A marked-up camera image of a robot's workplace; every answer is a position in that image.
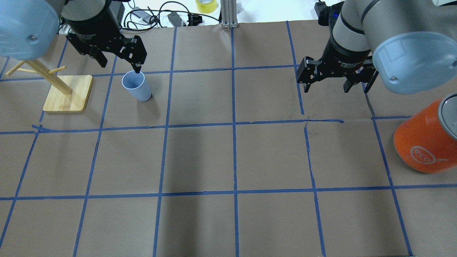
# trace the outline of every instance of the eco logo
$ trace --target eco logo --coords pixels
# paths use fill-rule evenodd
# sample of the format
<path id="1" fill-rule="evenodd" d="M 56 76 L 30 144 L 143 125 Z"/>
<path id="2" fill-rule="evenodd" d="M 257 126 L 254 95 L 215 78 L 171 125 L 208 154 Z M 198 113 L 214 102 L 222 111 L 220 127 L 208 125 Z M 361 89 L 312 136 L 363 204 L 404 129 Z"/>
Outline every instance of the eco logo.
<path id="1" fill-rule="evenodd" d="M 447 159 L 436 159 L 432 153 L 421 146 L 414 146 L 411 148 L 411 157 L 418 163 L 422 164 L 434 164 L 436 162 L 441 163 L 448 161 Z"/>

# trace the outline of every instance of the yellow tape roll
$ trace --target yellow tape roll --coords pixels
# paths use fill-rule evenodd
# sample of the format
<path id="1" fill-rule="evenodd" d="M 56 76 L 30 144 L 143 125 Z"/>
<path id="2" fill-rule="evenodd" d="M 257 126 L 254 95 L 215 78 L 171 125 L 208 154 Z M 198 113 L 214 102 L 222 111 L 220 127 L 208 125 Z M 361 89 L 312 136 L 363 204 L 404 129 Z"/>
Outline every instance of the yellow tape roll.
<path id="1" fill-rule="evenodd" d="M 195 0 L 197 9 L 201 13 L 211 13 L 216 10 L 218 3 L 216 0 Z"/>

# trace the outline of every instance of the table surface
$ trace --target table surface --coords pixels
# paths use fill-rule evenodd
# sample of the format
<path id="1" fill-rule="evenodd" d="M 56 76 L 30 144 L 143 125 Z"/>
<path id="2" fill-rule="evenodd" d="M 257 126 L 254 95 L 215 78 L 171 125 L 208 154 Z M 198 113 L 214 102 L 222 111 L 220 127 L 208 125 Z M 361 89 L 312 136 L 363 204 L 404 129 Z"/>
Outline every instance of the table surface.
<path id="1" fill-rule="evenodd" d="M 295 82 L 319 58 L 316 21 L 140 34 L 153 98 L 131 67 L 80 56 L 64 35 L 40 60 L 93 75 L 81 113 L 43 113 L 50 85 L 0 59 L 0 256 L 453 256 L 457 169 L 426 175 L 395 153 L 408 116 L 453 80 L 395 95 L 380 80 Z"/>

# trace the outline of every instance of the wooden stand base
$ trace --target wooden stand base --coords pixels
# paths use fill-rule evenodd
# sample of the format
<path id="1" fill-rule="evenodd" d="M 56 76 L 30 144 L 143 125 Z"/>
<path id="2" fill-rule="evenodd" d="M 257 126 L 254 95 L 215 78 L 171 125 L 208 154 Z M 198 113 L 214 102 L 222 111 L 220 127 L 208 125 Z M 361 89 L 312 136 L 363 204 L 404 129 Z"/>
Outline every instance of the wooden stand base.
<path id="1" fill-rule="evenodd" d="M 45 112 L 81 112 L 87 105 L 94 78 L 91 75 L 58 76 L 73 92 L 63 94 L 51 86 L 43 106 Z"/>

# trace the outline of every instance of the orange can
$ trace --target orange can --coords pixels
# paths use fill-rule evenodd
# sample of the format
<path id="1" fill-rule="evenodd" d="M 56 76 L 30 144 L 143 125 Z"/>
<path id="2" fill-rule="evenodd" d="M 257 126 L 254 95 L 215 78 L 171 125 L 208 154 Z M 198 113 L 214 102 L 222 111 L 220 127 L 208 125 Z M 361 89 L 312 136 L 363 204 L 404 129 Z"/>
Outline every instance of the orange can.
<path id="1" fill-rule="evenodd" d="M 457 166 L 457 93 L 402 123 L 393 141 L 400 158 L 420 172 L 439 173 Z"/>

